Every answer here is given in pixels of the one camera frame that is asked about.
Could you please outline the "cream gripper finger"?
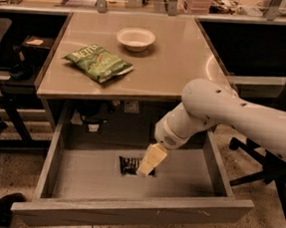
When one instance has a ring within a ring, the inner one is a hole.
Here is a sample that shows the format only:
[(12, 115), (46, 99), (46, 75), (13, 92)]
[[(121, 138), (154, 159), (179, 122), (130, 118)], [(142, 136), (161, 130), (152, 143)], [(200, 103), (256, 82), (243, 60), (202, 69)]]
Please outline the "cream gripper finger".
[(146, 150), (143, 163), (156, 168), (166, 157), (167, 149), (162, 144), (151, 144)]
[(153, 167), (150, 163), (142, 161), (138, 170), (136, 171), (137, 176), (145, 178), (149, 173), (153, 171)]

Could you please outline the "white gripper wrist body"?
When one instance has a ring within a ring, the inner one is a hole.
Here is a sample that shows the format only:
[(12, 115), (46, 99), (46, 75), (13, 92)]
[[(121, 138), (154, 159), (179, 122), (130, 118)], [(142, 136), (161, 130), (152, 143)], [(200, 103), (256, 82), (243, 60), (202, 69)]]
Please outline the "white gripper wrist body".
[(163, 116), (161, 120), (154, 126), (154, 136), (157, 143), (161, 144), (168, 150), (178, 149), (182, 147), (188, 140), (177, 136), (167, 123), (166, 116)]

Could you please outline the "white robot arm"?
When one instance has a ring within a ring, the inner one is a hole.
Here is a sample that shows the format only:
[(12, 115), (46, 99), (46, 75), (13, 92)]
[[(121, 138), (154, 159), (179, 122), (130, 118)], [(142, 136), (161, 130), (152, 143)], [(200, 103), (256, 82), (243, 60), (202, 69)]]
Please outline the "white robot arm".
[(286, 162), (286, 112), (249, 103), (232, 88), (198, 78), (185, 85), (181, 103), (154, 126), (155, 143), (144, 154), (137, 175), (146, 177), (196, 133), (222, 123)]

